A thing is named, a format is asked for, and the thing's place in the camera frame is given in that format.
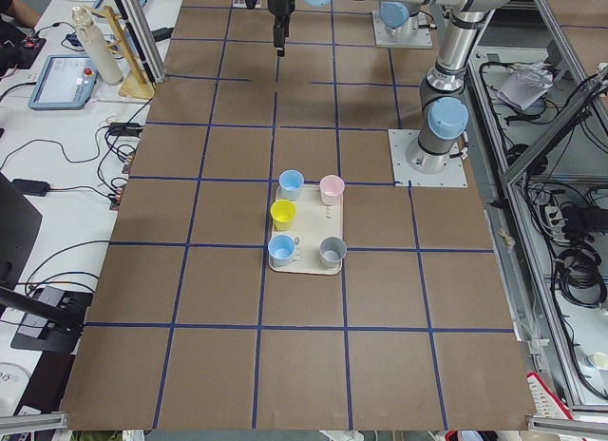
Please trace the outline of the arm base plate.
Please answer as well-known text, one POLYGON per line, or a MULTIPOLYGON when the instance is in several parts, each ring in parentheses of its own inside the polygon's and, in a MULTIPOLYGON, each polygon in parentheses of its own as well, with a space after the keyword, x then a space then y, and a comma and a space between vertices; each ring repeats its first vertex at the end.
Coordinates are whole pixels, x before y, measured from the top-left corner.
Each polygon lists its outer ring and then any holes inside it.
POLYGON ((372 13, 373 33, 375 45, 382 48, 413 48, 431 49, 433 46, 431 33, 428 27, 428 18, 422 13, 417 14, 418 22, 413 23, 413 18, 398 29, 386 26, 379 16, 379 11, 372 13))
POLYGON ((458 145, 444 155, 430 155, 419 145, 417 129, 390 129, 389 150, 394 184, 401 187, 467 188, 458 145))

